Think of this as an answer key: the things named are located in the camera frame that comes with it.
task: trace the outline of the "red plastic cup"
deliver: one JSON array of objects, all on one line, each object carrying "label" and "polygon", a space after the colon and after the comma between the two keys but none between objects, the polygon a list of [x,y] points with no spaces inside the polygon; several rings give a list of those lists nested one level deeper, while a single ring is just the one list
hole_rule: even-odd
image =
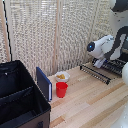
[{"label": "red plastic cup", "polygon": [[59,98],[63,98],[66,94],[67,87],[68,87],[68,85],[64,82],[56,83],[56,95]]}]

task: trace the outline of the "red cup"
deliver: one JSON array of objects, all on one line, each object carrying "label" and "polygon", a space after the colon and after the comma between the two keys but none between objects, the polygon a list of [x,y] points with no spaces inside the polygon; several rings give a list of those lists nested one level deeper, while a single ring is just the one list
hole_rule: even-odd
[{"label": "red cup", "polygon": [[64,82],[56,83],[56,95],[59,98],[63,98],[65,96],[68,85]]}]

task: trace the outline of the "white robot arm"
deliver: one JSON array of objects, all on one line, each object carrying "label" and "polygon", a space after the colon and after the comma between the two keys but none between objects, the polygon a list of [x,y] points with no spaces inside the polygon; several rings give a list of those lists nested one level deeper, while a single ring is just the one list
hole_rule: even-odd
[{"label": "white robot arm", "polygon": [[128,0],[109,0],[109,4],[111,9],[110,26],[114,38],[111,35],[104,36],[87,46],[89,54],[98,59],[94,65],[98,68],[102,66],[105,59],[115,60],[119,58],[122,53],[122,46],[126,40],[128,41]]}]

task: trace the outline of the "black bin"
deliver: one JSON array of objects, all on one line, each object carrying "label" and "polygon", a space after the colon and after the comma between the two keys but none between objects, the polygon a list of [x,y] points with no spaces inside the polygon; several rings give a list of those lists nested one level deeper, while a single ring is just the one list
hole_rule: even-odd
[{"label": "black bin", "polygon": [[50,111],[20,60],[0,64],[0,128],[49,128]]}]

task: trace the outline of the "black storage bin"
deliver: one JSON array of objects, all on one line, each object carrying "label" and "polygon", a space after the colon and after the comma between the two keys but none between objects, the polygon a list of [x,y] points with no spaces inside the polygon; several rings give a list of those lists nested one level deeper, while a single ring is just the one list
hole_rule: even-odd
[{"label": "black storage bin", "polygon": [[49,128],[50,111],[21,61],[0,64],[0,128]]}]

